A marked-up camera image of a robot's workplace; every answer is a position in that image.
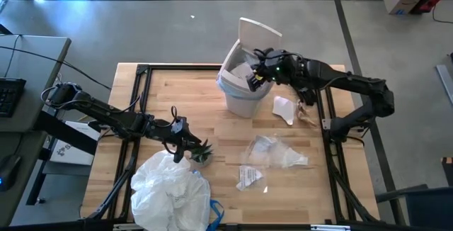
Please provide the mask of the succulent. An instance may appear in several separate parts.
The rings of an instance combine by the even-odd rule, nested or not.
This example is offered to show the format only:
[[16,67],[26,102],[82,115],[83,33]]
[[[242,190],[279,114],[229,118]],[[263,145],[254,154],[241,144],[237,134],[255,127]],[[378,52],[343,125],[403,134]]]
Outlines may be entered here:
[[201,169],[209,165],[213,158],[212,145],[205,140],[201,145],[190,150],[190,161],[193,169]]

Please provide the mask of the clear printed plastic bag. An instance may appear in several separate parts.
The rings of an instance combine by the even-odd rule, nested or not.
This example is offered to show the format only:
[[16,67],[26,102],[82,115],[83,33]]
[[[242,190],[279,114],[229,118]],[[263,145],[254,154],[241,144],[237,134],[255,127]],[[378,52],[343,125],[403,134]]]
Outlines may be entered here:
[[276,137],[257,135],[244,152],[243,163],[286,169],[293,166],[307,166],[309,158],[296,152]]

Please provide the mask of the small printed clear bag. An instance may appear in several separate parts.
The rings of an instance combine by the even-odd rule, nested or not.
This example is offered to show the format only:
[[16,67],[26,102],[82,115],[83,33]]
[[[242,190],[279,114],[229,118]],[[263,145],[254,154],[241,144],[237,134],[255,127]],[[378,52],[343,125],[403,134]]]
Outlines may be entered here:
[[240,191],[245,191],[247,188],[252,187],[260,181],[264,175],[257,168],[247,165],[241,165],[239,167],[239,182],[236,188]]

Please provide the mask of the dark blue chair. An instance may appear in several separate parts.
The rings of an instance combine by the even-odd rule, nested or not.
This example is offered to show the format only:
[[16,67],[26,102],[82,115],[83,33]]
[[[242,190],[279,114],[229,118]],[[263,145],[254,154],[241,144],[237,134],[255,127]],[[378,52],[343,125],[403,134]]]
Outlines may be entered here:
[[390,202],[397,225],[453,231],[453,187],[428,188],[426,184],[376,195]]

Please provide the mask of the black keyboard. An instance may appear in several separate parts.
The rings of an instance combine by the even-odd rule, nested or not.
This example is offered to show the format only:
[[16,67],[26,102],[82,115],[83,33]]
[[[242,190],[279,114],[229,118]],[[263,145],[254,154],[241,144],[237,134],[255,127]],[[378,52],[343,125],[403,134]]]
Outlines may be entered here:
[[0,77],[0,118],[11,118],[21,99],[26,80]]

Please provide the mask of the black computer mouse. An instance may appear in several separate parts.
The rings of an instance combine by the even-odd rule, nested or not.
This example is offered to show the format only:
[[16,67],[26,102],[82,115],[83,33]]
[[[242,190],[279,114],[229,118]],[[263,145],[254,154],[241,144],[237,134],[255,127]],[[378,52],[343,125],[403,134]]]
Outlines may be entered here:
[[9,190],[16,182],[22,157],[10,154],[0,160],[0,192]]

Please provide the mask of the torn white paper piece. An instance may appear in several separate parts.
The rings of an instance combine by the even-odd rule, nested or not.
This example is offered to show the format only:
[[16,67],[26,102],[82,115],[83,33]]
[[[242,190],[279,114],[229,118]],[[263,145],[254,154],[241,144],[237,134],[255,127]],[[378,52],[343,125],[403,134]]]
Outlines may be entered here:
[[294,114],[296,111],[296,105],[289,99],[281,96],[276,96],[273,99],[273,110],[272,113],[281,117],[286,124],[293,125]]

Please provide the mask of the white swing bin lid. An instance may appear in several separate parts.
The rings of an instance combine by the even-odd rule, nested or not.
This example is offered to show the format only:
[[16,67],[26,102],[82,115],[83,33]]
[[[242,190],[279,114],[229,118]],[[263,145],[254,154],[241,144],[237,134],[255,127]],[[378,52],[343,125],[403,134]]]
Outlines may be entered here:
[[243,62],[247,62],[250,66],[258,63],[259,59],[253,53],[253,50],[265,50],[269,47],[278,49],[281,38],[280,32],[265,24],[249,18],[240,18],[238,40],[227,54],[217,76],[221,76],[231,84],[245,89],[248,87],[247,82],[235,77],[230,71]]

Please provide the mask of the large white plastic bag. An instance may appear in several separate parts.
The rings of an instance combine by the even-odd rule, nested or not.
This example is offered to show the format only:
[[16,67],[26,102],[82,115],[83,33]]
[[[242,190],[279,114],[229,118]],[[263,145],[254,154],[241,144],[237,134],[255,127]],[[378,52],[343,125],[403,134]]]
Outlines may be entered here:
[[131,210],[147,231],[206,231],[211,190],[207,179],[165,150],[155,153],[132,176]]

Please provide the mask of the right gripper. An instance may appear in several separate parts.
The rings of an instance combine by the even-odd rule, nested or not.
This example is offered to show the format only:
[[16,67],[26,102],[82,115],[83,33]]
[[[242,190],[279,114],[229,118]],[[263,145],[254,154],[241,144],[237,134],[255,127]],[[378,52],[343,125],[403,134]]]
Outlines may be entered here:
[[260,84],[291,84],[302,76],[302,56],[295,52],[268,48],[260,51],[260,61],[251,64],[251,69],[256,76],[260,76]]

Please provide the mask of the white plastic trash bin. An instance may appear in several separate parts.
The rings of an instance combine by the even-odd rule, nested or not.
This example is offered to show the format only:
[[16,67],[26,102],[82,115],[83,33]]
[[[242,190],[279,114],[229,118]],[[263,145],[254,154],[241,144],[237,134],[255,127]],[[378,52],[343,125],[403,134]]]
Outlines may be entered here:
[[243,118],[252,118],[260,108],[266,94],[263,93],[225,93],[226,106],[232,113]]

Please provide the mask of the blue plastic bin liner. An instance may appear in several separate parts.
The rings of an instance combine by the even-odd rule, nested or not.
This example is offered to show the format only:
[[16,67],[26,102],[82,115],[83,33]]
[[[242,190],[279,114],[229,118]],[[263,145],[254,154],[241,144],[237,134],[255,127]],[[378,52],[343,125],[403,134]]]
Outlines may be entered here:
[[250,91],[248,87],[243,89],[240,86],[231,84],[228,80],[223,79],[221,76],[217,77],[217,86],[227,95],[234,98],[243,100],[258,100],[265,97],[269,90],[272,88],[272,84],[265,83],[257,91]]

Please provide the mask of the grey metal bar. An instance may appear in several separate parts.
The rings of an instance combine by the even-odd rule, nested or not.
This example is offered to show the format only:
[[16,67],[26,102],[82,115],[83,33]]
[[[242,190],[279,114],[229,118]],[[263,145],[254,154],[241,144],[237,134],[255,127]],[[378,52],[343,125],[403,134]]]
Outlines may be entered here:
[[446,91],[447,97],[453,105],[453,78],[450,76],[447,67],[444,64],[439,64],[435,67],[439,74],[442,85]]

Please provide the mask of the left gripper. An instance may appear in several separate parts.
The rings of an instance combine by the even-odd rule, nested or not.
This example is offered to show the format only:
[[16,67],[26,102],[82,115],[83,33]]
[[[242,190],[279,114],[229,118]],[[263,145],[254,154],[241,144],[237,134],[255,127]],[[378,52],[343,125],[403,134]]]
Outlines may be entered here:
[[178,116],[173,123],[162,119],[152,122],[152,138],[175,146],[184,146],[186,150],[194,150],[202,146],[202,140],[192,136],[188,128],[187,118]]

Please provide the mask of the grey desk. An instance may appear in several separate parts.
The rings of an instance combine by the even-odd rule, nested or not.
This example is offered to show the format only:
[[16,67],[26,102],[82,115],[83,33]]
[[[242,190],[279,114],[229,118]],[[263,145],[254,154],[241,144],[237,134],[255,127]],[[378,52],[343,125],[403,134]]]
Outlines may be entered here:
[[46,134],[42,132],[0,133],[0,162],[16,153],[21,157],[16,180],[0,191],[0,227],[9,226],[39,157]]
[[36,35],[0,36],[0,77],[26,80],[24,92],[10,118],[0,118],[0,132],[31,130],[44,103],[41,93],[51,87],[71,40]]

